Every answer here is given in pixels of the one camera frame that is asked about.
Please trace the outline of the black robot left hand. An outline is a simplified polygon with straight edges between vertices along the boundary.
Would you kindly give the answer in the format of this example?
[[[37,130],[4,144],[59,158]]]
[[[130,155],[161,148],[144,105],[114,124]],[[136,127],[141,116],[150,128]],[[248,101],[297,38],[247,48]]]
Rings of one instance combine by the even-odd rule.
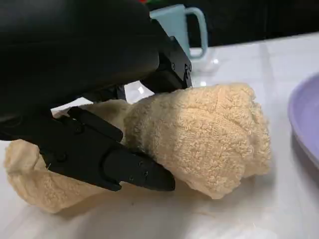
[[[0,137],[39,147],[48,170],[111,191],[121,182],[173,191],[173,175],[121,144],[123,132],[79,107],[124,98],[140,80],[154,93],[191,86],[191,62],[137,0],[0,3]]]

